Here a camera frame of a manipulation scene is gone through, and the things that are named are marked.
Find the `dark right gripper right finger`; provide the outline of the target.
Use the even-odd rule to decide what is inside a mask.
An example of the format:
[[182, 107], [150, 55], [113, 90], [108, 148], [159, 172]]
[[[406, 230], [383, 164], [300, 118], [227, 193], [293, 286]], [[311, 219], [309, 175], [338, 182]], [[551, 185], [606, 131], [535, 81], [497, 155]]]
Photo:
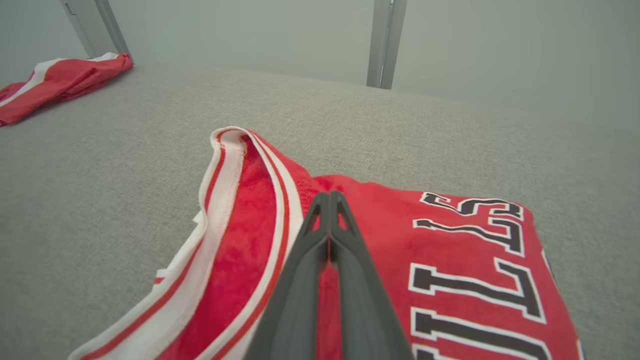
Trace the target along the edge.
[[338, 272], [342, 357], [412, 360], [409, 342], [340, 191], [329, 193], [329, 259]]

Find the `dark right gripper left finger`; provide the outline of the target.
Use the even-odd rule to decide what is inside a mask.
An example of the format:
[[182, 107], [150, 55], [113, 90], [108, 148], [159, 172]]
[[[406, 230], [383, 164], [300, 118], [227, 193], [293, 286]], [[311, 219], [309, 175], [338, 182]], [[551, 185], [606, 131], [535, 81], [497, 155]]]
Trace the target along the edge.
[[318, 193], [263, 311], [247, 360], [315, 360], [319, 278], [329, 260], [328, 193]]

